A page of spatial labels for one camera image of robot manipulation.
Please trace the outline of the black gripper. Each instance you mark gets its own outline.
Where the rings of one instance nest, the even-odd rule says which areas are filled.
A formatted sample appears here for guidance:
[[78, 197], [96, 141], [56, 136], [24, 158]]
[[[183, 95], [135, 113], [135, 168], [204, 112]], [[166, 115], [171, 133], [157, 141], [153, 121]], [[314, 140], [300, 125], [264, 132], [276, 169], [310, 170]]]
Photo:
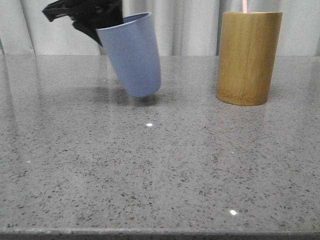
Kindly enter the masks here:
[[123, 23], [121, 0], [57, 0], [42, 12], [53, 20], [69, 16], [73, 27], [103, 46], [95, 28], [108, 28]]

